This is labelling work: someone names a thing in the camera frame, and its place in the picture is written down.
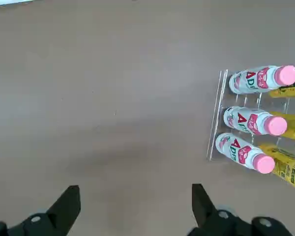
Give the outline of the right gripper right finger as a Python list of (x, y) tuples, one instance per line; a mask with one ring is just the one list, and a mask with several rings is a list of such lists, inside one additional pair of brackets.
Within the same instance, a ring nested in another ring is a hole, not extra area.
[(190, 236), (291, 236), (280, 221), (254, 217), (250, 223), (225, 209), (217, 209), (201, 184), (192, 185), (192, 210), (197, 223)]

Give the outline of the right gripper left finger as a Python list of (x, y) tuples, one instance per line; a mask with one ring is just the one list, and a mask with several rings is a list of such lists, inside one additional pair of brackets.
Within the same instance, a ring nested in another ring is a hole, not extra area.
[(80, 188), (71, 185), (46, 212), (33, 214), (11, 228), (0, 221), (0, 236), (66, 236), (80, 212)]

